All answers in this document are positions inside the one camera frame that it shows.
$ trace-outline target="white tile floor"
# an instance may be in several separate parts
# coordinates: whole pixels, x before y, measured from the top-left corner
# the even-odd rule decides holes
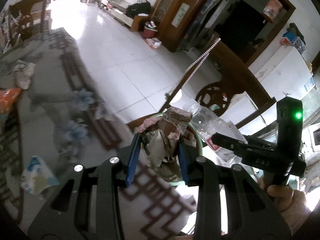
[[[64,27],[76,39],[101,96],[124,122],[158,112],[164,93],[194,60],[164,46],[152,50],[139,33],[130,32],[95,3],[57,0],[50,9],[52,29]],[[219,79],[213,67],[204,65],[183,88],[182,98],[195,98],[201,88]]]

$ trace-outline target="bottle label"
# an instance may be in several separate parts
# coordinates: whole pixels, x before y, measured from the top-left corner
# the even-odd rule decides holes
[[[217,151],[218,149],[220,149],[221,147],[219,145],[216,145],[212,142],[211,137],[207,139],[207,145],[209,145],[211,147],[212,150]]]

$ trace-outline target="plastic water bottle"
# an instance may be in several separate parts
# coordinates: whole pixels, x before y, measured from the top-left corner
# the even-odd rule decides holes
[[[241,158],[234,155],[233,151],[215,145],[211,141],[212,135],[220,133],[245,143],[244,136],[239,132],[232,122],[225,122],[207,107],[201,106],[196,101],[188,102],[183,106],[185,111],[192,113],[191,124],[199,136],[217,154],[220,165],[231,167],[232,164],[240,163]]]

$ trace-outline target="white cabinet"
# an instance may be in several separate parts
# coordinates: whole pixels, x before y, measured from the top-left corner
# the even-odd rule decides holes
[[[286,95],[303,99],[314,87],[311,73],[295,47],[281,46],[271,59],[255,74],[270,97],[277,101]],[[225,121],[237,124],[255,111],[246,93],[236,95],[228,110],[221,116]],[[251,135],[276,120],[276,104],[240,129],[242,134]]]

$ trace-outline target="cabinet door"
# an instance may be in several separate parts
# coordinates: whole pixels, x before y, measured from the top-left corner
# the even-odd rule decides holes
[[[159,39],[174,52],[207,0],[173,0],[161,24]]]
[[[308,85],[311,78],[311,73],[302,56],[296,48],[292,48],[283,61],[261,81],[261,84],[277,101],[285,96],[301,100],[312,87]],[[276,105],[262,114],[267,125],[274,122],[276,116]]]
[[[220,116],[220,118],[226,122],[231,121],[233,124],[239,123],[256,110],[246,93],[236,95],[236,97],[242,98],[235,104],[232,104],[227,111]],[[266,127],[266,124],[263,122],[261,116],[258,116],[256,119],[241,127],[239,131],[244,135],[252,135],[264,127]]]

